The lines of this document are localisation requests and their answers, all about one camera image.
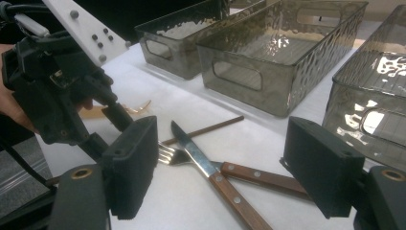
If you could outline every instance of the cable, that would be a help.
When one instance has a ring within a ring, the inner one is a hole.
[[[36,172],[31,166],[18,154],[18,152],[7,143],[2,137],[0,137],[0,146],[34,179],[36,179],[43,186],[47,187],[50,190],[55,189],[56,187],[47,185],[47,180],[42,177],[38,172]]]

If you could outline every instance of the white table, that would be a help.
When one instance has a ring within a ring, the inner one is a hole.
[[[358,47],[380,23],[363,22],[354,47]],[[291,116],[321,124],[324,118],[331,78],[355,48],[294,109]],[[236,124],[193,138],[215,161],[229,161],[271,173],[290,175],[279,163],[283,156],[288,119],[274,117],[249,105],[220,95],[203,86],[201,75],[183,80],[146,64],[139,44],[103,66],[115,81],[113,92],[119,102],[131,107],[148,100],[151,105],[141,116],[158,118],[161,141],[172,137],[170,121],[187,132],[211,126],[237,116]],[[89,132],[112,143],[120,132],[106,119],[87,120]],[[78,147],[39,143],[53,175],[93,161]],[[240,193],[275,230],[353,229],[355,210],[349,218],[325,219],[314,203],[231,180]],[[170,167],[158,164],[138,215],[133,220],[112,220],[113,229],[243,229],[205,177],[192,165]]]

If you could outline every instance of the fork handle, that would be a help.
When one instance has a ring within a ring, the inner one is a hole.
[[[307,192],[302,185],[292,177],[260,171],[229,162],[224,162],[222,164],[221,172],[231,177],[259,184],[263,187],[277,187],[286,190],[287,192],[291,191],[304,197],[307,196]]]
[[[249,229],[272,230],[269,224],[220,172],[212,174],[209,180]]]

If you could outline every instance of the wooden handle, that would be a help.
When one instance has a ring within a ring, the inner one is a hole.
[[[209,180],[249,229],[272,229],[220,172],[212,174]]]
[[[259,171],[229,162],[224,162],[221,166],[221,172],[231,177],[259,184],[263,187],[279,187],[307,196],[307,192],[302,185],[292,177]]]

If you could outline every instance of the transparent plastic bin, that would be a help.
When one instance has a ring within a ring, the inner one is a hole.
[[[147,63],[185,80],[201,72],[195,42],[263,8],[265,2],[229,15],[227,0],[209,0],[135,27]]]
[[[406,172],[406,5],[333,77],[323,127],[370,159]]]
[[[204,84],[286,117],[351,49],[367,5],[278,1],[267,6],[197,41]]]

